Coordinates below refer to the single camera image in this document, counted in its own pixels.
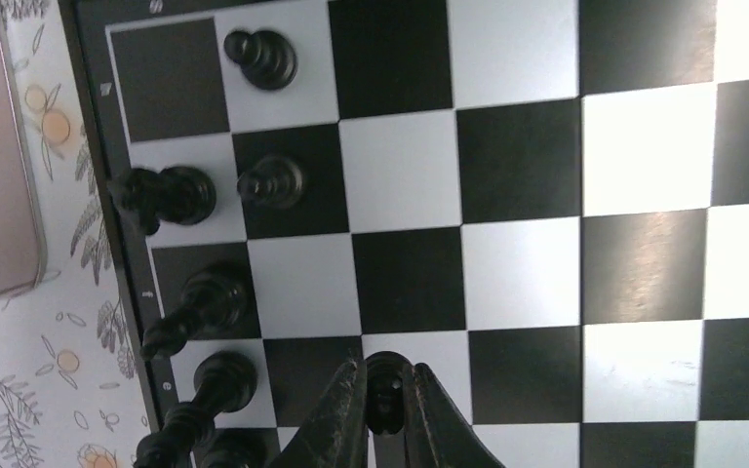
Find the black border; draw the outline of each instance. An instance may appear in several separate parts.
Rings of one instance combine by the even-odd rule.
[[[99,188],[99,200],[113,256],[119,295],[129,324],[132,351],[138,357],[144,329],[161,318],[155,295],[147,245],[137,232],[120,222],[106,188],[107,181],[131,166],[115,90],[102,97],[101,83],[113,83],[105,28],[118,22],[148,20],[236,7],[263,0],[163,0],[162,10],[150,12],[151,0],[59,0],[62,24],[87,142]],[[153,296],[143,296],[153,292]],[[151,431],[162,428],[168,409],[178,403],[170,360],[145,363],[136,358]]]

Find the floral tablecloth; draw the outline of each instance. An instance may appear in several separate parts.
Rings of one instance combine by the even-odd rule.
[[[148,420],[59,7],[1,7],[49,259],[37,290],[0,300],[0,468],[131,466]]]

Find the orange flower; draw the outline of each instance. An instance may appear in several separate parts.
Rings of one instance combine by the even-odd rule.
[[[116,455],[96,444],[85,444],[79,448],[79,464],[82,468],[120,468]]]

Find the chessboard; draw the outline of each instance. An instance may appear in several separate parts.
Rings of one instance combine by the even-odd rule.
[[[291,439],[349,356],[434,370],[506,466],[749,466],[749,1],[82,1],[113,178],[188,165],[217,206],[125,227],[138,322],[244,266],[254,313],[148,365],[161,413],[231,349],[258,370],[217,427]],[[261,91],[223,38],[293,44]],[[241,203],[268,154],[294,207]],[[370,466],[403,465],[373,438]]]

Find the chess piece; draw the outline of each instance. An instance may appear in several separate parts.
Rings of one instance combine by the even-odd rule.
[[[256,391],[256,369],[245,356],[220,351],[194,372],[196,395],[168,410],[162,430],[137,446],[134,468],[174,468],[214,434],[214,418],[241,410]]]
[[[266,29],[251,34],[235,29],[225,36],[222,47],[249,83],[261,90],[279,90],[295,79],[295,49],[277,32]]]
[[[139,354],[145,361],[168,358],[202,330],[234,326],[248,312],[249,297],[235,265],[216,264],[194,274],[182,288],[177,310],[145,330]]]
[[[202,468],[262,468],[265,457],[262,440],[226,431],[205,452]]]
[[[119,215],[146,236],[155,234],[161,221],[186,226],[201,222],[217,204],[211,178],[188,166],[159,173],[133,168],[109,181],[107,189]]]
[[[376,436],[394,435],[403,429],[404,366],[411,363],[398,353],[382,351],[366,359],[369,371],[366,424]]]
[[[305,191],[305,173],[291,158],[272,154],[240,175],[237,191],[244,202],[285,209],[296,204]]]

